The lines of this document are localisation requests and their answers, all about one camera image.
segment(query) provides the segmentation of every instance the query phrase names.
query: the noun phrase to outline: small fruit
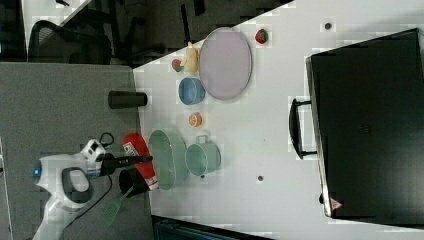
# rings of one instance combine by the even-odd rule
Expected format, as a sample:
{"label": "small fruit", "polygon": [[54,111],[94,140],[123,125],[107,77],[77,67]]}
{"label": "small fruit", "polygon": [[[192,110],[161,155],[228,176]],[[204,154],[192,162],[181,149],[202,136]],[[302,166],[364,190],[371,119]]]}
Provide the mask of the small fruit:
{"label": "small fruit", "polygon": [[176,72],[181,72],[184,69],[184,67],[180,66],[180,64],[181,64],[181,60],[179,60],[179,59],[172,60],[172,68]]}
{"label": "small fruit", "polygon": [[202,124],[202,116],[200,116],[200,113],[193,113],[190,115],[188,122],[191,126],[198,127]]}
{"label": "small fruit", "polygon": [[261,29],[256,33],[255,39],[258,43],[264,44],[268,41],[268,32],[265,29]]}

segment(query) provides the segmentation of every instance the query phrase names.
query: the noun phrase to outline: black cup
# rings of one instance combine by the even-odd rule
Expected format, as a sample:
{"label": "black cup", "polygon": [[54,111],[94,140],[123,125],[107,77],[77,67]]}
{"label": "black cup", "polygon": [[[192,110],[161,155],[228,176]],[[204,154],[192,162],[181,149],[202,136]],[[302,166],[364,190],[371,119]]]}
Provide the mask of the black cup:
{"label": "black cup", "polygon": [[108,103],[111,109],[146,106],[147,95],[144,92],[110,91]]}
{"label": "black cup", "polygon": [[125,194],[131,187],[134,188],[127,198],[149,191],[149,186],[135,167],[124,169],[119,174],[119,188],[122,194]]}

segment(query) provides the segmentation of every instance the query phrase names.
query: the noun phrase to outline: blue bowl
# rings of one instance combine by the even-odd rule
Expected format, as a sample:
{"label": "blue bowl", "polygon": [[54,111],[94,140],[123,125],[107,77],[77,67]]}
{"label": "blue bowl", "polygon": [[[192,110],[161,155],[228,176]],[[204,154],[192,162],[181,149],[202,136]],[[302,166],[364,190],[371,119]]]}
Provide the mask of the blue bowl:
{"label": "blue bowl", "polygon": [[185,105],[193,105],[203,101],[205,89],[199,79],[184,78],[178,88],[178,95]]}

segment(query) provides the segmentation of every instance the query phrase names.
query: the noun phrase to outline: yellow toy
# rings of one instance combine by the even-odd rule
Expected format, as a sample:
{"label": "yellow toy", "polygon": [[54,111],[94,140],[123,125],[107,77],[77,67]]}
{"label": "yellow toy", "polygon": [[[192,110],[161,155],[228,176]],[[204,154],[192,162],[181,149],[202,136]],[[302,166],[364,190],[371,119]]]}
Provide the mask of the yellow toy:
{"label": "yellow toy", "polygon": [[188,42],[187,56],[181,62],[180,66],[184,67],[191,74],[195,74],[199,68],[200,49],[195,48],[191,42]]}

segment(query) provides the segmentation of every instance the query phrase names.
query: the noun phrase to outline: green bowl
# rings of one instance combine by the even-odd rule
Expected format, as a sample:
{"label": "green bowl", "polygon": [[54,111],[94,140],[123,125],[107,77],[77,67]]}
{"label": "green bowl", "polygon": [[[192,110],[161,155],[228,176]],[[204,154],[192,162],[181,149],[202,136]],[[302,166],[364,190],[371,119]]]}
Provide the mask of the green bowl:
{"label": "green bowl", "polygon": [[186,146],[177,133],[155,130],[149,139],[149,150],[160,189],[171,190],[184,181],[188,173],[185,166]]}

